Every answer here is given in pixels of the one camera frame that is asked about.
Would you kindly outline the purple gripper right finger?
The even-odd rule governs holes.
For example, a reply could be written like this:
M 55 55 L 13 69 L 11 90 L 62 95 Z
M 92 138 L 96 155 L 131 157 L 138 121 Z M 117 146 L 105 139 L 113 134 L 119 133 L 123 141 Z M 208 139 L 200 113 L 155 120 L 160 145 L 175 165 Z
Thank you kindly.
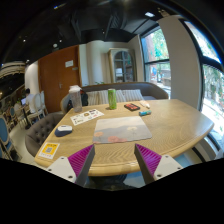
M 134 154 L 146 184 L 150 184 L 182 169 L 182 166 L 171 156 L 159 155 L 139 144 L 135 145 Z

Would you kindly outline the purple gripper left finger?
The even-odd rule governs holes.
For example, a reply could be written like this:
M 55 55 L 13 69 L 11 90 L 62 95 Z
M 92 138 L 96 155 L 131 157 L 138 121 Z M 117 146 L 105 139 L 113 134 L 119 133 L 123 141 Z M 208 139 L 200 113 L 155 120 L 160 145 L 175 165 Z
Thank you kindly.
M 95 147 L 90 145 L 69 157 L 59 157 L 47 168 L 47 171 L 79 186 L 84 186 L 94 156 Z

